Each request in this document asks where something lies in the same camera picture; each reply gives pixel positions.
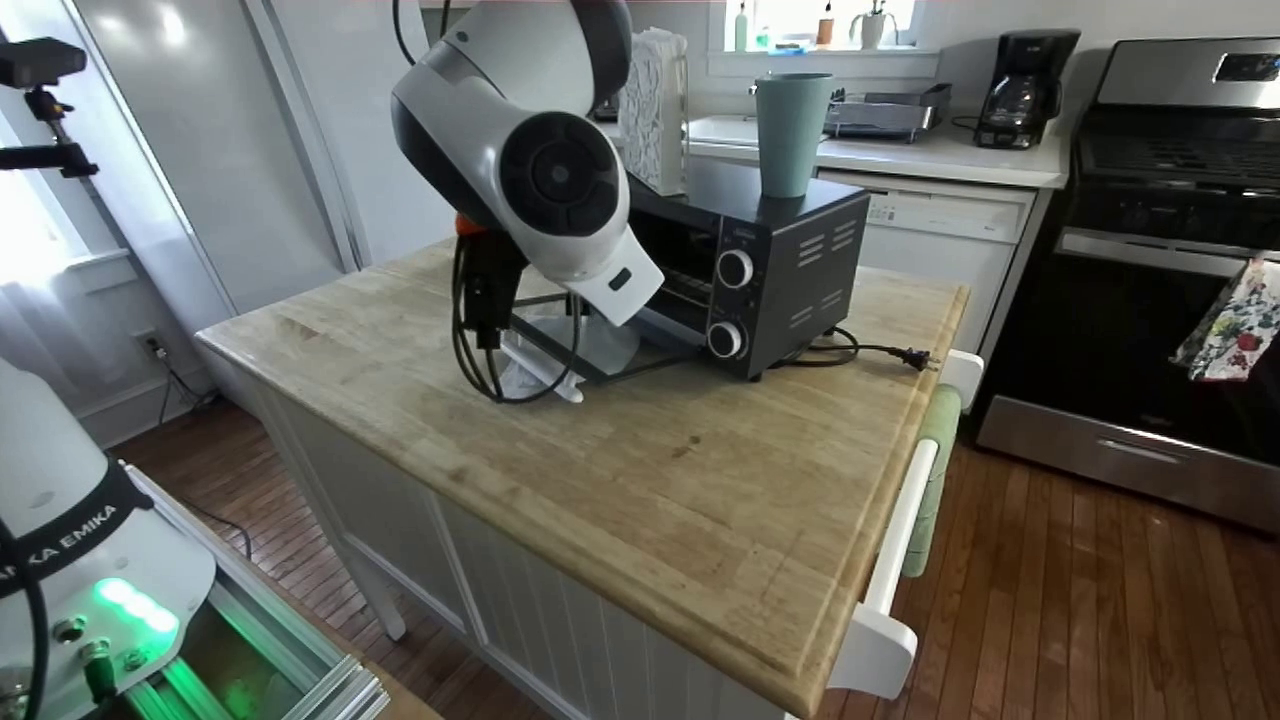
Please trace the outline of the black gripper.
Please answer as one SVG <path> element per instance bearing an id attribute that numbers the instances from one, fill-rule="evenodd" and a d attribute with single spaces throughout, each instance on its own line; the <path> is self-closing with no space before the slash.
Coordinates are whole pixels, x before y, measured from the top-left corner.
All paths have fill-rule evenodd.
<path id="1" fill-rule="evenodd" d="M 458 260 L 462 325 L 477 336 L 479 348 L 497 348 L 501 334 L 514 325 L 526 251 L 505 227 L 462 216 Z"/>

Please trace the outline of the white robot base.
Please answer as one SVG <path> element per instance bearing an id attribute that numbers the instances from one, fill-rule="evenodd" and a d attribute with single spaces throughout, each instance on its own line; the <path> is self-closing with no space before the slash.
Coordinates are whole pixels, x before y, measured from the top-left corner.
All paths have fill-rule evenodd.
<path id="1" fill-rule="evenodd" d="M 0 361 L 0 720 L 386 720 L 390 683 Z"/>

